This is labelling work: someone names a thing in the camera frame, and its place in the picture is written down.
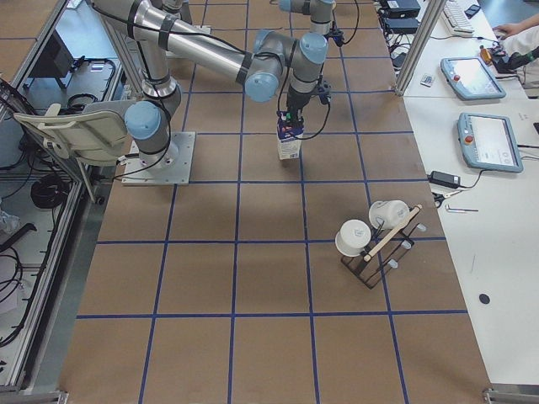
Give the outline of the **person hand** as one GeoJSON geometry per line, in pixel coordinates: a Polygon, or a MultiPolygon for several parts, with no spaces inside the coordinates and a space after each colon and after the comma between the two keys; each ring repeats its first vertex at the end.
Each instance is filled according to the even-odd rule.
{"type": "Polygon", "coordinates": [[[519,24],[507,23],[493,27],[493,32],[497,38],[505,39],[517,35],[522,31],[519,24]]]}

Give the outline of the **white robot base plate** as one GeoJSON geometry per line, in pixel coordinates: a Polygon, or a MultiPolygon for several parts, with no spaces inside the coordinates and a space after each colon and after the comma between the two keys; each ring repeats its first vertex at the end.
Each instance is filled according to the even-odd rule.
{"type": "Polygon", "coordinates": [[[188,185],[195,140],[193,131],[173,131],[168,150],[152,156],[140,152],[133,140],[130,153],[137,157],[127,161],[121,182],[126,186],[188,185]]]}

